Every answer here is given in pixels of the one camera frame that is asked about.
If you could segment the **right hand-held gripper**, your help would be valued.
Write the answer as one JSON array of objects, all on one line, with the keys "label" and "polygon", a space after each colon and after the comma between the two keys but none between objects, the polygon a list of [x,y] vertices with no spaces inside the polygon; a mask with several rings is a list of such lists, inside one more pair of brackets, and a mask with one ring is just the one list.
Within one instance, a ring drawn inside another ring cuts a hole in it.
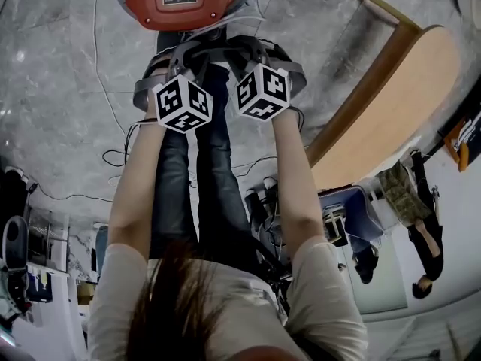
[{"label": "right hand-held gripper", "polygon": [[238,35],[228,39],[226,59],[235,76],[233,102],[238,114],[268,121],[289,106],[289,75],[275,62],[289,61],[275,43]]}]

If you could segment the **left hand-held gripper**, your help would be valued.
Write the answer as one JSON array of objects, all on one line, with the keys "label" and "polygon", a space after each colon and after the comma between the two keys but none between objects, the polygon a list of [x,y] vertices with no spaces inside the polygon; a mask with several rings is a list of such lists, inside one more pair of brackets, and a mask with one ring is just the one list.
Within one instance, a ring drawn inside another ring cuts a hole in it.
[{"label": "left hand-held gripper", "polygon": [[198,82],[208,62],[192,52],[201,42],[158,40],[152,59],[152,118],[167,129],[186,133],[209,123],[213,98]]}]

